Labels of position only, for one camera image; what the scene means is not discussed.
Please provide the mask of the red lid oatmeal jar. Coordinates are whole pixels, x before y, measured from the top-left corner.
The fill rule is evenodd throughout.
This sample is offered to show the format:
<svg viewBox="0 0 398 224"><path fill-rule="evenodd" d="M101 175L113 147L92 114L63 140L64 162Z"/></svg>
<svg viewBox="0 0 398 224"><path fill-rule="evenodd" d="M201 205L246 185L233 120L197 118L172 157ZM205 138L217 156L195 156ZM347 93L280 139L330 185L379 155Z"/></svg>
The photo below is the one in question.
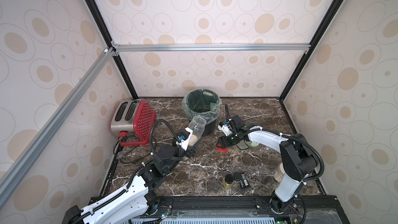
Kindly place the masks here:
<svg viewBox="0 0 398 224"><path fill-rule="evenodd" d="M203 116L198 115L193 117L188 125L190 133L188 146L194 146L201 139L206 124L206 119Z"/></svg>

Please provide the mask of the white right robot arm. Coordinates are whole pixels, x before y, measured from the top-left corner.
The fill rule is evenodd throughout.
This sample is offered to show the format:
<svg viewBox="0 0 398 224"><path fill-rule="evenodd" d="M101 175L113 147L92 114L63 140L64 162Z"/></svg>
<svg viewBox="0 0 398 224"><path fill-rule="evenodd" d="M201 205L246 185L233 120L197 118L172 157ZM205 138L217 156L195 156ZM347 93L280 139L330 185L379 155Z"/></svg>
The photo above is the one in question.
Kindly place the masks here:
<svg viewBox="0 0 398 224"><path fill-rule="evenodd" d="M324 161L321 155L299 133L287 135L259 125L246 125L238 115L230 115L228 105L226 120L220 122L218 128L224 133L216 145L221 152L228 151L229 147L241 141L250 141L280 153L285 174L272 192L269 203L276 213L281 213L288 207L307 181L323 175Z"/></svg>

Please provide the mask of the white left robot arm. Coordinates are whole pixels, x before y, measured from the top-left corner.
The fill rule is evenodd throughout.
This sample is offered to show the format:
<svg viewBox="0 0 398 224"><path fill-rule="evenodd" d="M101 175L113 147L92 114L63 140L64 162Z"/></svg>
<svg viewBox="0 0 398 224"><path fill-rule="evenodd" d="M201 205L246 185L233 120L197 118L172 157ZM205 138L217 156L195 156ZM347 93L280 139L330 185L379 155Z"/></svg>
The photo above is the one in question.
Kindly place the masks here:
<svg viewBox="0 0 398 224"><path fill-rule="evenodd" d="M153 158L143 163L125 185L108 196L83 208L72 206L65 213L64 224L122 224L134 217L157 212L160 200L154 189L166 180L184 157L194 156L206 126L205 119L194 117L181 132L171 132L174 137L171 145L155 149L153 133L161 122L170 127L164 119L154 122L149 134Z"/></svg>

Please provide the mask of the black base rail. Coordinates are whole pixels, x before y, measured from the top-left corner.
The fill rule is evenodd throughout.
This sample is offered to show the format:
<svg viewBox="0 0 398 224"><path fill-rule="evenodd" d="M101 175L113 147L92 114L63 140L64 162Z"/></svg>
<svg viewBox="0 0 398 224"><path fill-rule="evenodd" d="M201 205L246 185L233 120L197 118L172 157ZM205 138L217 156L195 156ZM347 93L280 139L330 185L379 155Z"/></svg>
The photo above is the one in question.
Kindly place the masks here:
<svg viewBox="0 0 398 224"><path fill-rule="evenodd" d="M336 196L302 196L293 199L282 214L271 210L270 198L161 197L154 215L122 218L121 224L142 224L167 218L164 224L347 224L349 220Z"/></svg>

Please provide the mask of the aluminium frame rail back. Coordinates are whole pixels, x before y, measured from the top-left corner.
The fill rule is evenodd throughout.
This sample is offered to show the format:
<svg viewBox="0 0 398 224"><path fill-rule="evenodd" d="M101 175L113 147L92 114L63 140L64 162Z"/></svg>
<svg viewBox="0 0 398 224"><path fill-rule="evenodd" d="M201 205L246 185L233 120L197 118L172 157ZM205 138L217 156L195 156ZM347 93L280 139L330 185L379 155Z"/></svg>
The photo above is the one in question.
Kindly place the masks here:
<svg viewBox="0 0 398 224"><path fill-rule="evenodd" d="M121 45L116 44L116 52L205 52L205 51L308 51L311 44L271 43L271 44L174 44L174 45Z"/></svg>

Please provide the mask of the black trash bin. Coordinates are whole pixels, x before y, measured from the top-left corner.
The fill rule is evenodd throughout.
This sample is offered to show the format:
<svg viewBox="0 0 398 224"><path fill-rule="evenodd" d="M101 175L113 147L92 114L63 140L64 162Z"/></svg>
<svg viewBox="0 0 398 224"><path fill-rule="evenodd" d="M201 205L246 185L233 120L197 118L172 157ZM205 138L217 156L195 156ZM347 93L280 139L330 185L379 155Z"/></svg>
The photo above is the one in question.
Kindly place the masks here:
<svg viewBox="0 0 398 224"><path fill-rule="evenodd" d="M210 122L209 121L210 119L208 117L206 117L205 115L203 115L203 114L198 114L196 116L203 117L206 120L206 126L205 126L205 129L204 129L204 132L203 132L202 136L208 136L208 135L212 134L213 131L216 128L217 120L215 119L212 122Z"/></svg>

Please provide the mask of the light green jar lid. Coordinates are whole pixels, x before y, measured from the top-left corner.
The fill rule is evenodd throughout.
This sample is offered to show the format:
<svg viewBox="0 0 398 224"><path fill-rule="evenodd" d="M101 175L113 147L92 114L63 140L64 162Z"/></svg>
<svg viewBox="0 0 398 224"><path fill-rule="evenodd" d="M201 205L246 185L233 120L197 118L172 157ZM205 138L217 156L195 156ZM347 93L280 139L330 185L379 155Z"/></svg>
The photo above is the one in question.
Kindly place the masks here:
<svg viewBox="0 0 398 224"><path fill-rule="evenodd" d="M250 147L258 147L259 145L257 142L250 142Z"/></svg>

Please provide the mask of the aluminium frame rail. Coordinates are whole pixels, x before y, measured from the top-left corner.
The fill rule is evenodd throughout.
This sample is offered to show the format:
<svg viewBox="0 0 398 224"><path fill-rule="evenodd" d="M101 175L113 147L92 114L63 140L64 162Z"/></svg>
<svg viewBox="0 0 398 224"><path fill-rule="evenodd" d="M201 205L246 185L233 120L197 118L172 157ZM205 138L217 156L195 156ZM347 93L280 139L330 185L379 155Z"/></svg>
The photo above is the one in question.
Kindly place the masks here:
<svg viewBox="0 0 398 224"><path fill-rule="evenodd" d="M9 198L32 168L33 164L37 161L49 142L58 132L61 125L79 103L80 99L114 53L115 49L113 47L108 47L107 50L101 54L6 173L1 181L1 207L4 207L7 203Z"/></svg>
<svg viewBox="0 0 398 224"><path fill-rule="evenodd" d="M271 43L271 44L174 44L174 45L121 45L116 44L116 52L205 52L205 51L308 51L311 44Z"/></svg>

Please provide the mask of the aluminium frame rail left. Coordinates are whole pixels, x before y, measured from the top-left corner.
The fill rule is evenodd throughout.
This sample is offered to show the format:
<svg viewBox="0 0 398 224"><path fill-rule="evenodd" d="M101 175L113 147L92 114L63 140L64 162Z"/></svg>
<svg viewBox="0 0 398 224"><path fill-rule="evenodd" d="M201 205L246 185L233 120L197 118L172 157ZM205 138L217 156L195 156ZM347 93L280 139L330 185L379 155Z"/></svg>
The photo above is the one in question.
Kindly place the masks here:
<svg viewBox="0 0 398 224"><path fill-rule="evenodd" d="M113 47L108 47L107 50L101 54L6 173L1 181L1 207L4 207L7 203L9 198L32 168L33 164L37 161L49 142L58 132L61 125L79 103L80 99L114 53L115 49Z"/></svg>

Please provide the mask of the yellow spice jar black lid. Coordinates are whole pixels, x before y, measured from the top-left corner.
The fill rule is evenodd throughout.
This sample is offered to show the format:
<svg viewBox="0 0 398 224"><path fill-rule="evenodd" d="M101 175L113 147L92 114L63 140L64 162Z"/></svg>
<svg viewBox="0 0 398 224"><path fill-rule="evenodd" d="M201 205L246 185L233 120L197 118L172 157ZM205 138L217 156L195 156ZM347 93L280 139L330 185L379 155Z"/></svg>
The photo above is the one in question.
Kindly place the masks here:
<svg viewBox="0 0 398 224"><path fill-rule="evenodd" d="M234 185L234 177L232 174L227 174L223 180L222 184L225 190L230 189Z"/></svg>

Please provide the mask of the beige lid jar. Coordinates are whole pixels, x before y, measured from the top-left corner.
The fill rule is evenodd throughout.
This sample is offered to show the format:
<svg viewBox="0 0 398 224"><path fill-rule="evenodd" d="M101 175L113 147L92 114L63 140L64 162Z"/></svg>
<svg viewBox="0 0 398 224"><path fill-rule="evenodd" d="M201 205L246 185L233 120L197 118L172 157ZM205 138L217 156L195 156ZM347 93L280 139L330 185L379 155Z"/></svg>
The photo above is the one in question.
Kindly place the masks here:
<svg viewBox="0 0 398 224"><path fill-rule="evenodd" d="M273 176L274 176L274 179L275 179L278 183L280 183L280 182L282 181L284 175L285 175L285 170L284 170L283 164L281 163L281 164L279 164L279 165L276 167L276 169L274 170Z"/></svg>

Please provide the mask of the small black box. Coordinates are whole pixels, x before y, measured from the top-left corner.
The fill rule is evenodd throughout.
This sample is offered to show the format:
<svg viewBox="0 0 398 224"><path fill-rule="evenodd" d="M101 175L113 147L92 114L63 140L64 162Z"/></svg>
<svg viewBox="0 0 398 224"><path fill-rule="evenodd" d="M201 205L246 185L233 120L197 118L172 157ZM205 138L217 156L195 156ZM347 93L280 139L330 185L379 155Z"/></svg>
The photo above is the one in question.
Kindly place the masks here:
<svg viewBox="0 0 398 224"><path fill-rule="evenodd" d="M242 173L240 176L241 176L241 179L240 179L240 188L241 188L241 189L250 188L250 184L249 184L249 182L248 182L247 177L245 176L245 174Z"/></svg>

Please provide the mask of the red polka dot toaster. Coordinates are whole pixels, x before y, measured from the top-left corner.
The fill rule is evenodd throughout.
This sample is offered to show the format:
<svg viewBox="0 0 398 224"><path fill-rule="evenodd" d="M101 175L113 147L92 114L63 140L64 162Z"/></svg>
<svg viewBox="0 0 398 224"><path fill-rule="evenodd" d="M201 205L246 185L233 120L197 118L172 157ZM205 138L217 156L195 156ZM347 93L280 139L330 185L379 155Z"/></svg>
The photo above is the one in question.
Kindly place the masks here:
<svg viewBox="0 0 398 224"><path fill-rule="evenodd" d="M155 111L146 100L125 100L119 104L110 128L122 147L147 145L155 117Z"/></svg>

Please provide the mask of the red jar lid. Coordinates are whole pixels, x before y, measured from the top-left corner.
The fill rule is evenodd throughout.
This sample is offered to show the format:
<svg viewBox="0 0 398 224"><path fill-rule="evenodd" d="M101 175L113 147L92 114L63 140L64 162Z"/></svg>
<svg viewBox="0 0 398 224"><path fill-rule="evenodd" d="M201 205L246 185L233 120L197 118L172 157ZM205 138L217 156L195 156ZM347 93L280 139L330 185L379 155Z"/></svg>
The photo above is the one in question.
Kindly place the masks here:
<svg viewBox="0 0 398 224"><path fill-rule="evenodd" d="M227 152L228 151L228 147L225 143L223 142L218 142L216 145L216 149L219 150L220 152Z"/></svg>

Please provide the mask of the clear oatmeal jar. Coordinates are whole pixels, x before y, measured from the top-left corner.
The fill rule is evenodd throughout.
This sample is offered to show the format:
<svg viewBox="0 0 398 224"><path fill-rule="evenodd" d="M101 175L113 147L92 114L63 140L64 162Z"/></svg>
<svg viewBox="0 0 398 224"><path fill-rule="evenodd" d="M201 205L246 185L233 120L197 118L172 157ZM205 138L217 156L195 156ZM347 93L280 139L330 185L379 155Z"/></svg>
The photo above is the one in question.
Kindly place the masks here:
<svg viewBox="0 0 398 224"><path fill-rule="evenodd" d="M240 150L247 150L250 148L250 141L247 140L241 140L238 144L236 144L236 147Z"/></svg>

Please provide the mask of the dark spice jar black lid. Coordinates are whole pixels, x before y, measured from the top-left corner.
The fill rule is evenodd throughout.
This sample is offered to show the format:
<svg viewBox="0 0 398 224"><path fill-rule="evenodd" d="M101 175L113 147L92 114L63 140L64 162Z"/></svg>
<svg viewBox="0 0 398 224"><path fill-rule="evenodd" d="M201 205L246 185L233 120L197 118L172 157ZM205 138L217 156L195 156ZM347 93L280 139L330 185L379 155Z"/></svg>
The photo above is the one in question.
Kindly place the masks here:
<svg viewBox="0 0 398 224"><path fill-rule="evenodd" d="M241 173L241 172L235 172L235 173L233 174L233 178L234 178L234 181L235 181L238 185L241 186L241 183L242 183L242 180L243 180L243 178L242 178L242 173Z"/></svg>

